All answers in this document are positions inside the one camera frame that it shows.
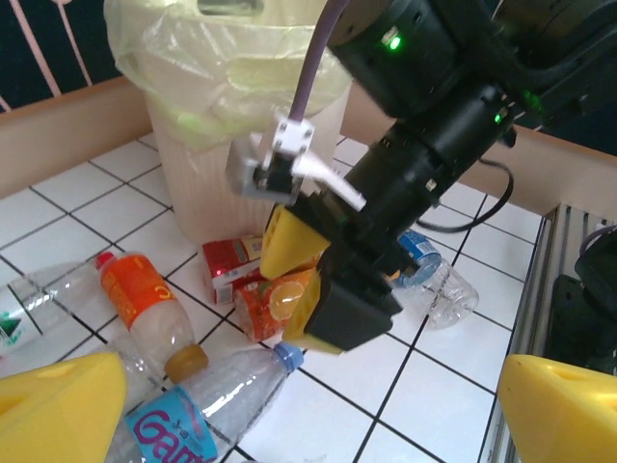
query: bottle cap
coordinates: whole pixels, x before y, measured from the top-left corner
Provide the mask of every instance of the bottle cap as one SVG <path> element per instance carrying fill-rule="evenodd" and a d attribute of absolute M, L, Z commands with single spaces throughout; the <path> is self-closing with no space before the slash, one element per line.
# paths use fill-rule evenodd
<path fill-rule="evenodd" d="M 94 267 L 96 268 L 96 270 L 100 270 L 103 265 L 105 265 L 111 259 L 115 258 L 116 256 L 114 256 L 114 253 L 110 253 L 109 251 L 101 253 L 96 256 L 96 259 L 94 259 Z"/>
<path fill-rule="evenodd" d="M 177 351 L 165 364 L 165 372 L 174 384 L 180 383 L 208 366 L 208 356 L 198 344 Z"/>
<path fill-rule="evenodd" d="M 279 355 L 288 372 L 295 371 L 305 361 L 302 350 L 287 342 L 279 342 L 274 346 L 274 351 Z"/>

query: blue bottle cap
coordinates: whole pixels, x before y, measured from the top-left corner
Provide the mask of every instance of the blue bottle cap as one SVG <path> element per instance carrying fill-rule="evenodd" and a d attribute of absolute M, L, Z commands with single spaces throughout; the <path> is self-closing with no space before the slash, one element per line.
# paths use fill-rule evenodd
<path fill-rule="evenodd" d="M 279 355 L 289 373 L 298 369 L 305 361 L 302 350 L 287 342 L 279 342 L 274 346 L 274 351 Z"/>

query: trash can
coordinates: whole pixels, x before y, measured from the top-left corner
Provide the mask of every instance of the trash can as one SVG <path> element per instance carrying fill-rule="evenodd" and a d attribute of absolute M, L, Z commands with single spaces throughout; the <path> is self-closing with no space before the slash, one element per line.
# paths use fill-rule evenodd
<path fill-rule="evenodd" d="M 288 111 L 325 0 L 265 0 L 207 16 L 196 0 L 106 0 L 117 67 L 145 92 L 176 220 L 195 244 L 261 234 L 272 204 L 227 185 L 229 144 Z M 308 103 L 311 149 L 332 161 L 350 78 L 326 53 Z"/>

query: yellow plastic part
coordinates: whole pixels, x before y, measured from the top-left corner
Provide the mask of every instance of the yellow plastic part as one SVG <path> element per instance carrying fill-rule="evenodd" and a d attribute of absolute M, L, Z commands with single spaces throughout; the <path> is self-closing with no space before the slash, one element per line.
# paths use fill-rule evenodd
<path fill-rule="evenodd" d="M 102 462 L 121 416 L 118 355 L 93 354 L 0 380 L 0 449 L 14 462 Z"/>
<path fill-rule="evenodd" d="M 319 338 L 316 338 L 315 336 L 305 333 L 307 322 L 319 302 L 320 290 L 321 279 L 319 278 L 319 274 L 315 272 L 310 279 L 310 282 L 308 282 L 307 289 L 298 302 L 296 310 L 287 322 L 285 331 L 282 334 L 282 340 L 297 345 L 303 349 L 313 349 L 338 355 L 342 353 L 341 349 Z"/>
<path fill-rule="evenodd" d="M 617 461 L 617 378 L 511 355 L 497 388 L 523 463 Z"/>
<path fill-rule="evenodd" d="M 261 275 L 274 280 L 324 251 L 330 242 L 284 206 L 274 210 L 263 236 Z"/>

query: plastic bag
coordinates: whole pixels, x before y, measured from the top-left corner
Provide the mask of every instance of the plastic bag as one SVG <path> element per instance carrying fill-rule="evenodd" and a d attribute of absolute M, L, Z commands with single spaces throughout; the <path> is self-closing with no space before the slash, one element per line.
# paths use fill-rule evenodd
<path fill-rule="evenodd" d="M 208 150 L 261 132 L 291 105 L 325 0 L 264 0 L 262 14 L 208 16 L 197 0 L 106 0 L 118 69 L 146 92 L 170 133 Z M 350 78 L 326 52 L 308 105 L 314 115 Z"/>

